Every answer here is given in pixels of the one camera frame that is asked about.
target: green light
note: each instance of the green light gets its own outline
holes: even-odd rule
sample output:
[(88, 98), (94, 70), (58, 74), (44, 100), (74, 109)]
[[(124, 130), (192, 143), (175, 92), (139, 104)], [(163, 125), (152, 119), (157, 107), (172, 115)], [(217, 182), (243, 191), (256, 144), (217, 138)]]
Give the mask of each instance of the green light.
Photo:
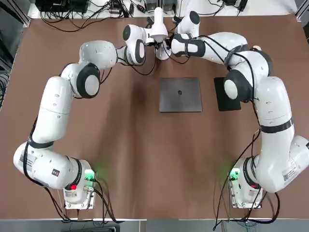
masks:
[(231, 180), (238, 180), (238, 175), (240, 174), (239, 168), (233, 168), (230, 173), (230, 179)]
[(95, 179), (95, 172), (91, 169), (85, 170), (85, 180), (94, 180)]

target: sticker label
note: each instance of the sticker label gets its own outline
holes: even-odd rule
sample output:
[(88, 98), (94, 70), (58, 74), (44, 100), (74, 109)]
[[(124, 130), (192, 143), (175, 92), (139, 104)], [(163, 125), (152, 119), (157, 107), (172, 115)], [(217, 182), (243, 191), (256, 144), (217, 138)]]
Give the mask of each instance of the sticker label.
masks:
[(66, 197), (77, 197), (77, 193), (75, 191), (74, 192), (65, 191), (65, 196)]
[(289, 184), (297, 176), (297, 167), (295, 162), (290, 159), (290, 167), (282, 172), (284, 185)]
[[(28, 153), (28, 155), (27, 155), (27, 171), (28, 172), (32, 172), (32, 166), (33, 166), (36, 159), (37, 158), (35, 156)], [(21, 166), (21, 167), (23, 167), (23, 160), (24, 160), (24, 151), (22, 151), (21, 156), (20, 156), (19, 161), (18, 161), (18, 165)]]
[(57, 169), (53, 169), (53, 171), (52, 171), (52, 175), (54, 175), (54, 176), (59, 176), (59, 173), (60, 173), (60, 171), (58, 171)]

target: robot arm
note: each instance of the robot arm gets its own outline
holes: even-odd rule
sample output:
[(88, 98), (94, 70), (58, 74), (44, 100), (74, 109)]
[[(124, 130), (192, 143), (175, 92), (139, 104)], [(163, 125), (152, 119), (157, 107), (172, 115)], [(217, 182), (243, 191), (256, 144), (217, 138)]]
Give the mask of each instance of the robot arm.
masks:
[(153, 43), (154, 39), (148, 38), (151, 29), (127, 25), (123, 31), (126, 47), (121, 48), (118, 55), (127, 64), (142, 65), (145, 62), (145, 44)]
[[(294, 135), (291, 106), (284, 83), (277, 77), (269, 76), (272, 71), (270, 57), (259, 47), (249, 49), (246, 39), (238, 34), (220, 32), (208, 38), (192, 38), (187, 31), (182, 33), (173, 37), (173, 54), (200, 57), (228, 67), (230, 72), (225, 77), (224, 88), (229, 98), (249, 102), (254, 87), (253, 101), (260, 124), (262, 147), (260, 154), (254, 158), (254, 164), (251, 158), (246, 158), (235, 165), (235, 170), (240, 171), (237, 183), (232, 184), (237, 207), (245, 207), (243, 203), (252, 205), (259, 186), (271, 193), (283, 189), (308, 167), (309, 142)], [(252, 67), (254, 85), (247, 61)]]
[[(23, 143), (14, 154), (14, 165), (21, 173), (24, 173), (25, 162), (28, 176), (46, 187), (63, 189), (65, 201), (72, 205), (71, 208), (74, 205), (82, 209), (88, 205), (91, 197), (84, 187), (93, 184), (89, 179), (94, 178), (94, 172), (86, 160), (53, 151), (53, 143), (66, 133), (72, 100), (90, 99), (98, 94), (99, 70), (122, 62), (119, 59), (119, 54), (123, 54), (119, 52), (121, 49), (107, 41), (84, 43), (79, 51), (79, 62), (68, 64), (59, 76), (47, 81), (35, 129), (28, 142)], [(129, 51), (127, 55), (136, 57)]]

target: table surface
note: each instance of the table surface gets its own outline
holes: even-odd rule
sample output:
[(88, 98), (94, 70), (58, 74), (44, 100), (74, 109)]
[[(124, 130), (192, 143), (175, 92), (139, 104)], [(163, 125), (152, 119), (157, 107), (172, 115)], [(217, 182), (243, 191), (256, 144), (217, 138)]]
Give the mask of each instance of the table surface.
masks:
[[(130, 23), (143, 26), (145, 19), (107, 19), (78, 33), (60, 32), (40, 20), (25, 29), (0, 113), (0, 218), (58, 217), (46, 192), (14, 167), (13, 154), (28, 137), (48, 78), (67, 63), (77, 62), (84, 42), (107, 40), (122, 46), (122, 31)], [(72, 29), (69, 22), (61, 24)], [(170, 19), (165, 24), (172, 28)], [(309, 138), (308, 44), (295, 16), (201, 19), (200, 34), (219, 31), (242, 34), (272, 57), (273, 75), (285, 82), (290, 96), (296, 134)], [(149, 48), (140, 71), (146, 73), (153, 62)], [(214, 195), (215, 183), (224, 179), (258, 126), (250, 104), (243, 104), (240, 111), (218, 111), (213, 79), (226, 74), (223, 66), (200, 58), (185, 65), (158, 61), (149, 76), (116, 65), (97, 97), (73, 101), (67, 133), (54, 149), (90, 162), (109, 184), (117, 218), (214, 218), (219, 197), (218, 186)], [(161, 77), (198, 77), (203, 112), (161, 114)], [(257, 153), (259, 141), (254, 148)], [(279, 192), (279, 218), (309, 218), (308, 178), (305, 170)], [(231, 217), (243, 214), (231, 211)], [(79, 216), (102, 218), (101, 202)], [(220, 218), (226, 217), (222, 207)], [(268, 203), (252, 217), (270, 218)]]
[[(102, 6), (108, 0), (91, 0), (95, 5)], [(136, 4), (141, 4), (140, 1), (133, 0)], [(190, 13), (190, 11), (196, 11), (199, 14), (211, 14), (216, 12), (219, 7), (210, 4), (207, 0), (177, 0), (177, 16), (185, 16)], [(210, 0), (211, 3), (217, 3), (216, 0)], [(130, 0), (124, 0), (124, 4), (129, 9)], [(92, 3), (88, 5), (88, 11), (83, 15), (84, 17), (91, 16), (93, 12), (96, 12), (100, 7), (95, 6)], [(239, 14), (239, 16), (248, 16), (248, 15), (287, 15), (291, 13), (296, 13), (297, 6), (295, 0), (249, 0), (247, 6), (243, 12)], [(238, 9), (233, 6), (225, 6), (216, 16), (236, 16), (238, 14)], [(138, 11), (136, 8), (134, 10), (134, 17), (146, 17), (152, 16), (153, 13), (143, 14)], [(31, 18), (40, 18), (40, 11), (35, 6), (34, 3), (30, 5), (30, 9), (28, 12), (28, 16)], [(82, 18), (82, 16), (78, 13), (74, 13), (74, 18)], [(98, 18), (106, 18), (110, 17), (110, 13), (108, 11), (104, 11), (98, 15)], [(164, 16), (174, 16), (173, 12), (166, 12)]]

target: gray floor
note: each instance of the gray floor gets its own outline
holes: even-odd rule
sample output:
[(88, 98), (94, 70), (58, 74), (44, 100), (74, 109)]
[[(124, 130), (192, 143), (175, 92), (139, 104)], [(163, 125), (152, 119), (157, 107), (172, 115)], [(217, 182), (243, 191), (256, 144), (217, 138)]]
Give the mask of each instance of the gray floor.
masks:
[[(152, 219), (145, 222), (141, 231), (138, 221), (124, 222), (120, 224), (120, 232), (211, 232), (213, 226), (214, 220)], [(100, 225), (92, 222), (64, 224), (54, 220), (0, 220), (1, 232), (65, 232), (90, 228), (98, 229)], [(225, 232), (308, 232), (309, 220), (277, 220), (273, 224), (257, 225), (248, 230), (235, 222), (225, 222), (224, 228)], [(219, 226), (216, 232), (224, 230)]]

